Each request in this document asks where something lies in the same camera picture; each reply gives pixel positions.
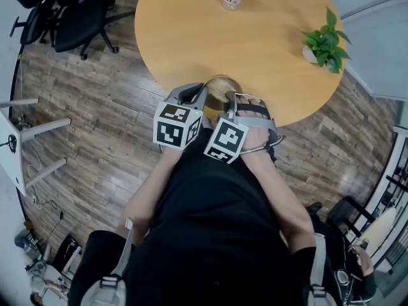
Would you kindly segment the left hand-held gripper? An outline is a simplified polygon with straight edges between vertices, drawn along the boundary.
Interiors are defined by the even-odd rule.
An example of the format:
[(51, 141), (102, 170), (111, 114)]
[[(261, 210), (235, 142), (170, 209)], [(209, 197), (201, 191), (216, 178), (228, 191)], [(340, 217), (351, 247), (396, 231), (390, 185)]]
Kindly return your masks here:
[(184, 150), (198, 136), (207, 96), (208, 87), (204, 83), (172, 90), (154, 114), (153, 142)]

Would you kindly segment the potted green plant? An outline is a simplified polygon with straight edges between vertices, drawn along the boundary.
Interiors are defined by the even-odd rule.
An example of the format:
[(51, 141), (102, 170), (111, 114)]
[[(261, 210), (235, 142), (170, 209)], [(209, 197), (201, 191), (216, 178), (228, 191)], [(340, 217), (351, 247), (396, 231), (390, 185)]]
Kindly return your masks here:
[(326, 7), (326, 23), (320, 29), (303, 32), (303, 45), (316, 58), (319, 67), (325, 67), (330, 73), (339, 74), (343, 70), (342, 61), (350, 60), (349, 54), (340, 44), (343, 39), (351, 45), (351, 41), (343, 31), (336, 29), (337, 16)]

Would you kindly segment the white shelving rack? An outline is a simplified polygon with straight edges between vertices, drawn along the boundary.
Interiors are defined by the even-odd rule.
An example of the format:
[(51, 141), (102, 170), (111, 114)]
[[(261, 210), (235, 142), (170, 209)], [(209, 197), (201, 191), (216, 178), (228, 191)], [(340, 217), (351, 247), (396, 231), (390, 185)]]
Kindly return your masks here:
[(392, 151), (365, 207), (372, 215), (382, 215), (391, 207), (397, 210), (390, 232), (373, 254), (374, 265), (385, 270), (396, 264), (408, 248), (408, 242), (396, 246), (408, 238), (408, 129), (395, 125), (393, 131)]

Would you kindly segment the white desk with legs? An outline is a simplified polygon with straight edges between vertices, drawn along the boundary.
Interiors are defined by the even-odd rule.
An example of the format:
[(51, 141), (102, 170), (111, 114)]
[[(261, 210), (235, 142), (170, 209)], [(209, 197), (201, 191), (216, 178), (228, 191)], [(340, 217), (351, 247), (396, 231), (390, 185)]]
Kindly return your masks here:
[(8, 135), (15, 135), (17, 138), (16, 153), (11, 153), (8, 146), (0, 147), (0, 166), (6, 172), (10, 180), (15, 184), (15, 187), (23, 194), (26, 190), (34, 184), (45, 178), (47, 175), (56, 171), (58, 168), (66, 164), (66, 158), (52, 163), (50, 166), (40, 170), (37, 174), (30, 177), (28, 180), (24, 178), (24, 167), (22, 160), (22, 143), (28, 142), (35, 138), (35, 136), (51, 131), (53, 129), (61, 128), (71, 124), (71, 119), (64, 118), (53, 122), (48, 122), (39, 126), (34, 126), (28, 129), (19, 130), (12, 124), (7, 115), (3, 113), (3, 109), (14, 106), (32, 105), (38, 103), (38, 98), (20, 99), (15, 101), (0, 102), (0, 143), (4, 143), (8, 139)]

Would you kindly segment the person's left forearm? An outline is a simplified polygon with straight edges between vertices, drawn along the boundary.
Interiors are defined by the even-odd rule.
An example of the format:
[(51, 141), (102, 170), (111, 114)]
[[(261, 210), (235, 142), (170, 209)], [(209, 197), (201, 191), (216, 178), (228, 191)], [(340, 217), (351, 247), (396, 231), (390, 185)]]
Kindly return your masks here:
[(134, 193), (122, 211), (116, 234), (126, 238), (126, 221), (133, 224), (133, 244), (139, 246), (149, 231), (157, 204), (183, 151), (166, 147), (151, 174)]

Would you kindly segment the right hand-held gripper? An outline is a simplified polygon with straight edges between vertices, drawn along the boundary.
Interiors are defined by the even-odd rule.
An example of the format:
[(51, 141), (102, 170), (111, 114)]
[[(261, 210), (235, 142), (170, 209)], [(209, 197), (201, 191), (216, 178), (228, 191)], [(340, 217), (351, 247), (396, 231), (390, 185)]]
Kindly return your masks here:
[[(260, 106), (241, 105), (237, 99), (239, 96), (255, 99), (260, 103)], [(274, 146), (279, 144), (279, 135), (275, 121), (273, 117), (270, 116), (263, 99), (235, 91), (228, 91), (226, 93), (226, 99), (227, 102), (224, 104), (224, 113), (218, 116), (217, 126), (208, 141), (204, 155), (230, 164), (236, 160), (238, 156), (261, 150), (270, 152)], [(259, 112), (265, 115), (266, 118), (241, 117), (237, 114), (239, 110)], [(246, 151), (242, 150), (249, 126), (268, 129), (268, 142), (264, 147)]]

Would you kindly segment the brown bowl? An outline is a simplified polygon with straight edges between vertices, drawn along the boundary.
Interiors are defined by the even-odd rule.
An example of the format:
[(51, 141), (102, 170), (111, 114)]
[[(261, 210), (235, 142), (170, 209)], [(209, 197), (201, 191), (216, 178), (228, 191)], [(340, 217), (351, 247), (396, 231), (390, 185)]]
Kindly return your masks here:
[[(229, 77), (229, 76), (226, 76), (226, 75), (216, 75), (216, 76), (213, 76), (213, 77), (221, 77), (221, 76)], [(236, 80), (234, 80), (234, 81), (235, 81), (235, 83), (236, 83), (236, 89), (237, 89), (236, 92), (242, 92), (242, 88), (241, 88), (240, 84), (239, 84)], [(213, 96), (211, 96), (211, 95), (208, 93), (207, 101), (206, 101), (206, 104), (205, 104), (207, 107), (209, 107), (210, 109), (213, 109), (213, 110), (222, 110), (222, 109), (224, 108), (224, 104), (225, 104), (225, 103), (216, 100)]]

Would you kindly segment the white round side table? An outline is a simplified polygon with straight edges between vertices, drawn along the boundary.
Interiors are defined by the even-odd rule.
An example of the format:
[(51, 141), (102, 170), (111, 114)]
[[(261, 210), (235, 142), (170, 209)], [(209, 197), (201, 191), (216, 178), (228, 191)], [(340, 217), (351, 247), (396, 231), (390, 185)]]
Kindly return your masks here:
[(367, 244), (365, 250), (370, 257), (376, 253), (391, 231), (396, 214), (396, 208), (388, 208), (361, 235), (360, 241)]

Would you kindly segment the person's black clothing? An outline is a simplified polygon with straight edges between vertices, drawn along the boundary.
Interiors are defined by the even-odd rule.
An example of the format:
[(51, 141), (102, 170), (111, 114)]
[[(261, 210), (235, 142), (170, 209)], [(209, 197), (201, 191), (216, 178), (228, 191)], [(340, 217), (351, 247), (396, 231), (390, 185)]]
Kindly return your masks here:
[(68, 306), (315, 306), (315, 247), (291, 253), (242, 156), (204, 155), (202, 129), (175, 165), (148, 233), (133, 244), (94, 231), (71, 283)]

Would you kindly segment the black round desk fitting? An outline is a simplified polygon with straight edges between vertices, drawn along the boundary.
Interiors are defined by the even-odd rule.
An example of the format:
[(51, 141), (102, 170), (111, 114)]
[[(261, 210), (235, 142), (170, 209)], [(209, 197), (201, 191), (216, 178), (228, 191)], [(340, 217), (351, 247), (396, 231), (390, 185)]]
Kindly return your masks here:
[(6, 142), (4, 143), (0, 143), (0, 147), (3, 146), (8, 146), (11, 153), (16, 153), (16, 149), (17, 149), (17, 138), (15, 137), (15, 135), (8, 135), (8, 139)]

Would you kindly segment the person's right hand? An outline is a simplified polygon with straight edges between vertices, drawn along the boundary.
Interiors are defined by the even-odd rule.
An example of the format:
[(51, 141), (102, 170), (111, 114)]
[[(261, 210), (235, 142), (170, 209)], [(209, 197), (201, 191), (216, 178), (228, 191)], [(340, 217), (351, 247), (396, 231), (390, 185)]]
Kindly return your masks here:
[[(245, 96), (237, 97), (238, 101), (241, 105), (256, 105), (260, 106), (260, 103), (252, 98), (247, 98)], [(252, 110), (239, 110), (237, 114), (241, 117), (254, 117), (254, 118), (262, 118), (265, 119), (266, 116), (259, 113), (253, 112)], [(269, 132), (267, 128), (263, 127), (253, 127), (249, 126), (249, 130), (247, 132), (247, 136), (245, 138), (244, 144), (242, 146), (242, 150), (252, 150), (260, 147), (264, 147), (268, 142)]]

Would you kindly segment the person's right forearm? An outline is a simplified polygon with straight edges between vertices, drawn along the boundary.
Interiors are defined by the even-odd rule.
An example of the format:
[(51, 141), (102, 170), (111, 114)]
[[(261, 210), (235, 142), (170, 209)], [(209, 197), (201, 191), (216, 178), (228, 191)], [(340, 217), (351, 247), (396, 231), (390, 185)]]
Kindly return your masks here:
[(279, 230), (293, 254), (316, 246), (309, 214), (286, 184), (265, 151), (244, 154), (242, 160), (258, 180), (278, 220)]

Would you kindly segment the black chair frame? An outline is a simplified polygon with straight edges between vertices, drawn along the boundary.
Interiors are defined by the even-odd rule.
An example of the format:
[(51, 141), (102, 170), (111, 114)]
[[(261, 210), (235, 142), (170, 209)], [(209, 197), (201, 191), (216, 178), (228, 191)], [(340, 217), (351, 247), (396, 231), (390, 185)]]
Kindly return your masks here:
[(340, 232), (344, 237), (345, 231), (342, 231), (341, 224), (349, 231), (354, 233), (357, 238), (361, 237), (361, 231), (350, 221), (353, 210), (358, 212), (358, 215), (362, 215), (367, 221), (373, 223), (375, 217), (369, 213), (362, 205), (360, 205), (353, 196), (346, 196), (342, 198), (330, 211), (326, 218), (326, 222), (329, 226)]

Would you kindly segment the black office chair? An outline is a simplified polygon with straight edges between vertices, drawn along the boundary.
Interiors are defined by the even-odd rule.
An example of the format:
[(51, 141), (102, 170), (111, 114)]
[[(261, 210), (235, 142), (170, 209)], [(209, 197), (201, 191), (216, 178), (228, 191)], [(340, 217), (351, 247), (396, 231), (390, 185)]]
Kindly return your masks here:
[(13, 34), (15, 29), (21, 27), (23, 29), (20, 43), (29, 45), (35, 41), (46, 43), (45, 36), (50, 35), (51, 46), (55, 46), (55, 31), (57, 29), (58, 17), (63, 8), (55, 8), (56, 0), (16, 0), (24, 8), (30, 9), (30, 14), (27, 20), (20, 22), (16, 20), (11, 29)]
[(135, 14), (130, 10), (110, 17), (106, 13), (115, 7), (115, 0), (78, 0), (65, 7), (57, 23), (54, 49), (57, 53), (67, 52), (81, 47), (80, 57), (87, 59), (86, 48), (92, 39), (100, 35), (111, 53), (117, 54), (105, 31), (105, 26), (122, 18)]

